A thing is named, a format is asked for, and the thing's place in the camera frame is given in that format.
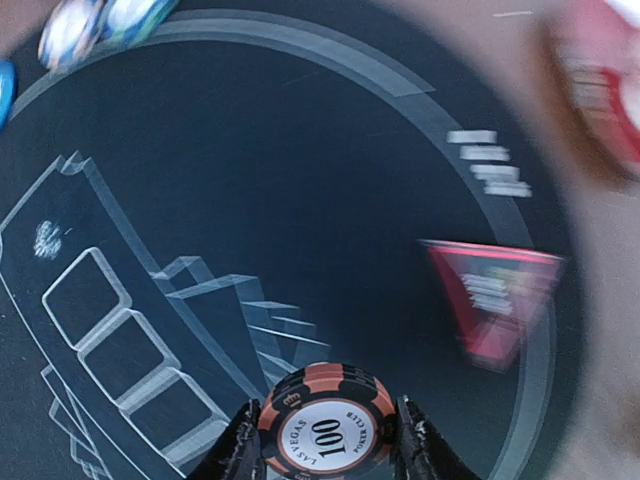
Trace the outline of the brown chip stack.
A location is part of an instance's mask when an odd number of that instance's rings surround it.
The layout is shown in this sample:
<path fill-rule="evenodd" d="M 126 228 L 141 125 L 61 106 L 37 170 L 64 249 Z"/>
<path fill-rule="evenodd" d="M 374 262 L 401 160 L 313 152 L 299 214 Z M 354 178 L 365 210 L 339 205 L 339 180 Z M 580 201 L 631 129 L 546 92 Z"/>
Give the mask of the brown chip stack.
<path fill-rule="evenodd" d="M 389 456 L 397 413 L 368 372 L 321 362 L 283 378 L 259 417 L 261 454 L 287 479 L 357 479 Z"/>

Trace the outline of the white chip stack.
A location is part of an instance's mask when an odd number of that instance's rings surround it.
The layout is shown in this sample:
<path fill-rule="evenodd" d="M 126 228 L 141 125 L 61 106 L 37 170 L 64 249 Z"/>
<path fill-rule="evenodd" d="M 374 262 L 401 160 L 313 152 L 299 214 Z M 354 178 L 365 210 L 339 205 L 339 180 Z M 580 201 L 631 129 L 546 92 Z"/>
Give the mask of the white chip stack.
<path fill-rule="evenodd" d="M 98 41 L 104 1 L 60 1 L 43 28 L 38 59 L 49 71 L 69 69 L 83 60 Z"/>

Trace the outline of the green chip stack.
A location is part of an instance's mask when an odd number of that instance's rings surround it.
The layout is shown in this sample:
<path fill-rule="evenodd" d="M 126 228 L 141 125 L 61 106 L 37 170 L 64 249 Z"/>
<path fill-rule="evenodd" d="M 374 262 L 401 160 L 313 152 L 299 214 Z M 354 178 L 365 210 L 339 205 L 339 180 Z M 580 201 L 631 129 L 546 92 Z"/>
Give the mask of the green chip stack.
<path fill-rule="evenodd" d="M 178 0 L 110 0 L 101 12 L 100 40 L 129 47 L 149 37 L 179 4 Z"/>

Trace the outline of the blue round blind button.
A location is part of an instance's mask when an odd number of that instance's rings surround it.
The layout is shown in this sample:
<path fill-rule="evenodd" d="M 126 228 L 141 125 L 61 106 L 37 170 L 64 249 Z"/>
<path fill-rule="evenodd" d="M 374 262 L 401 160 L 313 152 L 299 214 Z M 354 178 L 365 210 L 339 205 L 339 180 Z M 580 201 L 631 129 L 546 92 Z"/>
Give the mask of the blue round blind button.
<path fill-rule="evenodd" d="M 0 129 L 3 129 L 14 101 L 17 74 L 14 65 L 8 60 L 0 61 Z"/>

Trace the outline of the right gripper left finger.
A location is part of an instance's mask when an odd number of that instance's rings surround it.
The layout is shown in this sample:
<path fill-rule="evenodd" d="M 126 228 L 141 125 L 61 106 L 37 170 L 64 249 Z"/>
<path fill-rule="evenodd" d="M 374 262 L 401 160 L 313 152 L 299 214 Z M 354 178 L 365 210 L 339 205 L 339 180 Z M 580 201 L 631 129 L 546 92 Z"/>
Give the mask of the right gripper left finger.
<path fill-rule="evenodd" d="M 264 480 L 264 460 L 258 432 L 260 402 L 245 403 L 189 480 Z"/>

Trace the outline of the red black triangle dealer marker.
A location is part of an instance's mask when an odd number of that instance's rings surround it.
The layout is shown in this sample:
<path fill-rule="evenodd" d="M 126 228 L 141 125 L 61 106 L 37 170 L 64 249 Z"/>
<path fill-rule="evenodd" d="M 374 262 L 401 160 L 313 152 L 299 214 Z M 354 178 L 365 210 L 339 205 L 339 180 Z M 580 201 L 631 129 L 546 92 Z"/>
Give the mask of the red black triangle dealer marker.
<path fill-rule="evenodd" d="M 565 258 L 532 249 L 426 240 L 470 360 L 510 367 L 549 309 Z"/>

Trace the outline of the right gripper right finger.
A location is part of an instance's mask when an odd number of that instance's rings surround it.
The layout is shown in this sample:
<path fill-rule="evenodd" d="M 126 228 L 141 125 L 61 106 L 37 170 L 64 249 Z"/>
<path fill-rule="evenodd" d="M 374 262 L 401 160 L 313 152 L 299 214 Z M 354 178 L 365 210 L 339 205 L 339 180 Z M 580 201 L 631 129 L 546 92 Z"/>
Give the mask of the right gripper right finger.
<path fill-rule="evenodd" d="M 480 480 L 407 395 L 396 400 L 396 412 L 395 479 Z"/>

